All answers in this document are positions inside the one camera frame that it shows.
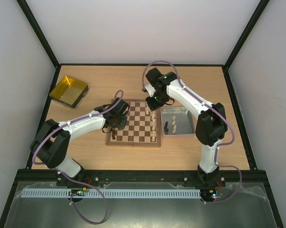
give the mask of gray floor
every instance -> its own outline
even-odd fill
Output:
[[[204,205],[199,199],[108,199],[108,219],[98,228],[272,228],[270,205],[260,187],[249,185],[226,203]],[[225,188],[225,194],[233,190]],[[86,228],[67,199],[15,198],[6,228]],[[102,219],[102,199],[83,199],[77,207],[92,221]]]

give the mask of chessboard frame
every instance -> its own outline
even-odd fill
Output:
[[[123,99],[125,102],[146,102],[143,99]],[[106,146],[128,146],[128,147],[161,147],[161,113],[160,109],[156,113],[156,141],[155,142],[113,142],[111,141],[111,133],[106,136]]]

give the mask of chessboard square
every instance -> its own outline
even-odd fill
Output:
[[[146,143],[150,143],[150,142],[151,142],[151,138],[150,138],[148,135],[146,135],[144,141],[145,141]]]
[[[133,137],[133,142],[134,143],[138,143],[139,142],[139,137],[138,136],[134,136]]]

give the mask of white perforated rail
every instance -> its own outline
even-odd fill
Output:
[[[133,198],[133,199],[200,199],[200,190],[130,190],[130,189],[103,189],[101,192],[106,198]],[[25,189],[22,198],[66,198],[71,195],[71,189]],[[95,191],[80,193],[74,198],[101,198]]]

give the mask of gray tray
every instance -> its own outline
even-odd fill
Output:
[[[177,130],[174,134],[172,118],[176,116]],[[168,134],[164,133],[165,122],[168,121]],[[185,107],[164,107],[161,108],[162,134],[164,137],[174,138],[177,136],[193,137],[195,134],[194,121],[191,112]]]

